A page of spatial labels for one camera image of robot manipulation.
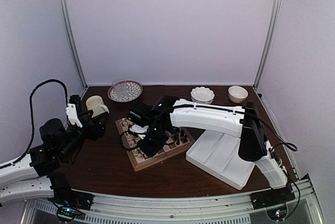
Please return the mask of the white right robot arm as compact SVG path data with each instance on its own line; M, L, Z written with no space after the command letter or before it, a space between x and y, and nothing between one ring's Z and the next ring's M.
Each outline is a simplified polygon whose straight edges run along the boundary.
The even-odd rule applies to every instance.
M155 105L136 102L127 118L142 135L140 150L153 157L167 142L167 132L183 128L203 130L186 153L186 160L231 187L245 187L254 167L267 179L268 198L279 204L288 196L288 175L274 153L254 103L246 106L199 104L162 96Z

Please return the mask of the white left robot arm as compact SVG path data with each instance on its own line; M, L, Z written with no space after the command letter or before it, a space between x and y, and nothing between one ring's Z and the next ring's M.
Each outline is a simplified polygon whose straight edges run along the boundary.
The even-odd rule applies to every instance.
M81 113L81 126L65 128L60 119L48 120L39 128L43 143L28 150L24 157L1 165L1 204L31 198L51 198L70 205L75 201L66 176L57 172L61 164L74 164L86 140L105 135L109 113L96 117Z

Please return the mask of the dark chess pieces row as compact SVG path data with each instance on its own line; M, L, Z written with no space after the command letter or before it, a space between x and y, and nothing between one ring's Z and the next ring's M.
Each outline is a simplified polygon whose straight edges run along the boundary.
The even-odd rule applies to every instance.
M187 139L185 135L185 131L181 128L174 128L171 132L168 132L169 138L172 139L171 142L167 142L166 144L169 146L172 145L180 145L182 139Z

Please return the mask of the patterned brown rim plate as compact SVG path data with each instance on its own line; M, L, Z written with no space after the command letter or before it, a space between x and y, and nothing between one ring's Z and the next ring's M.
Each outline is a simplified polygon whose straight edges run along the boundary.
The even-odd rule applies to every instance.
M125 97L117 97L114 95L113 87L111 86L108 90L108 97L115 102L127 103L137 99L143 91L142 86L136 81L126 80L127 84L127 95Z

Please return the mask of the white scalloped bowl black rim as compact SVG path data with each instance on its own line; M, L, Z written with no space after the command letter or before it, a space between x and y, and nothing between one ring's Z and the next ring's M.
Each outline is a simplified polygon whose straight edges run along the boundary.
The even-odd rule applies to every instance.
M211 104L215 98L214 91L207 87L195 87L191 90L191 100L201 104Z

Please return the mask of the clear drinking glass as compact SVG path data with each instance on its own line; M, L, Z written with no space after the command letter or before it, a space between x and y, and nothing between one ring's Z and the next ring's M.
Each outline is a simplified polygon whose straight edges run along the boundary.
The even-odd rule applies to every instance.
M127 84L123 78L118 78L112 81L114 95L121 98L127 95Z

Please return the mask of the cream ceramic mug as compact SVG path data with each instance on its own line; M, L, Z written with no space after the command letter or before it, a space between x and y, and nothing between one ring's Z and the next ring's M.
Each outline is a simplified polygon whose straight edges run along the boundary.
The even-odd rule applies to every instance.
M91 96L86 100L86 108L87 110L93 111L92 117L96 117L103 113L109 113L109 109L104 104L102 97L98 95Z

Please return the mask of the white plastic divided tray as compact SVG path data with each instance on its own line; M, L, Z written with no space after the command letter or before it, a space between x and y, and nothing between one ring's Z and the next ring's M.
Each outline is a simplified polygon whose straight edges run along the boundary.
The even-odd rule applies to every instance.
M247 184L254 163L238 155L239 138L216 131L204 131L186 152L186 160L231 187Z

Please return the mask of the cream round bowl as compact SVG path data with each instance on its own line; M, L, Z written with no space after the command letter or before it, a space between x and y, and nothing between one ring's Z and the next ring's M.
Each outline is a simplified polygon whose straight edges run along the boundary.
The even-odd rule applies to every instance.
M229 99L236 104L240 104L248 97L248 91L241 86L231 86L228 88Z

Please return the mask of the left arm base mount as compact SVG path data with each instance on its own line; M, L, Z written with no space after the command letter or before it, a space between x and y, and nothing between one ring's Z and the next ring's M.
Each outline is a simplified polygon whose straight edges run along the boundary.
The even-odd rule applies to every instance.
M73 190L63 173L47 175L51 182L53 196L48 198L58 208L58 213L64 213L72 219L82 215L82 210L90 210L94 196L91 193Z

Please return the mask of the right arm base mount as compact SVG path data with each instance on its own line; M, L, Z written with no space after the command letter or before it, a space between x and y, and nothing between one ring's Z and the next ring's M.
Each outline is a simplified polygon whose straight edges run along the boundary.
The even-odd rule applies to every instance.
M283 188L269 189L250 195L254 210L265 208L271 221L284 222L297 209L301 200L301 191L291 177L285 173L287 184Z

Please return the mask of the left aluminium frame post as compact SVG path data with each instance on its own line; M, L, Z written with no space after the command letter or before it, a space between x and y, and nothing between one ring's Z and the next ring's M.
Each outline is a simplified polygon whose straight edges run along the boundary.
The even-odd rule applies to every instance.
M70 52L71 52L71 57L74 62L74 67L75 70L79 76L79 80L81 83L82 89L86 90L88 88L84 72L82 69L82 65L80 63L79 55L77 52L76 44L75 44L75 39L74 39L74 34L71 26L71 21L70 21L70 15L69 15L69 10L68 10L68 5L66 0L59 0L60 5L61 5L61 10L62 10L62 16L63 16L63 21L65 25L65 31L66 31L66 37L68 40L68 44L70 47Z

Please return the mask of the aluminium frame post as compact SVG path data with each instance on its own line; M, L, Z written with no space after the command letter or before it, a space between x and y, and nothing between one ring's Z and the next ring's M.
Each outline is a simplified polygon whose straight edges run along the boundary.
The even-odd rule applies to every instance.
M68 40L68 44L70 47L70 52L71 52L71 57L74 62L74 67L75 70L79 76L79 80L81 83L82 89L86 90L88 88L84 72L82 69L82 65L80 63L79 55L77 52L76 44L75 44L75 39L74 39L74 34L71 26L71 21L70 21L70 15L69 15L69 10L68 10L68 5L66 0L59 0L60 5L61 5L61 10L62 10L62 16L63 16L63 21L65 25L65 31L66 31L66 37Z
M260 64L258 67L258 71L255 77L254 84L253 84L253 88L256 91L258 91L260 88L261 79L265 71L266 62L270 55L270 50L271 50L271 46L272 46L272 42L273 42L273 38L275 34L277 20L278 20L280 10L281 10L281 5L282 5L282 0L273 0L269 27L268 27L266 38L265 38L265 43L264 43L264 47L263 47L263 51L261 55Z

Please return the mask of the right aluminium frame post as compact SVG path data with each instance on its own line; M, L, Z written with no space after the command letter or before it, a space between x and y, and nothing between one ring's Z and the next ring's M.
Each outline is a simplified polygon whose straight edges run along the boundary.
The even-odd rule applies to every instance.
M278 20L280 10L281 10L281 5L282 5L282 0L273 0L269 27L268 27L266 38L265 38L265 43L264 43L264 47L263 47L263 51L261 55L260 64L258 67L258 71L255 77L254 84L253 84L253 88L256 91L258 91L260 88L261 79L265 71L266 62L270 55L270 50L271 50L271 46L272 46L272 42L273 42L273 38L275 34L277 20Z

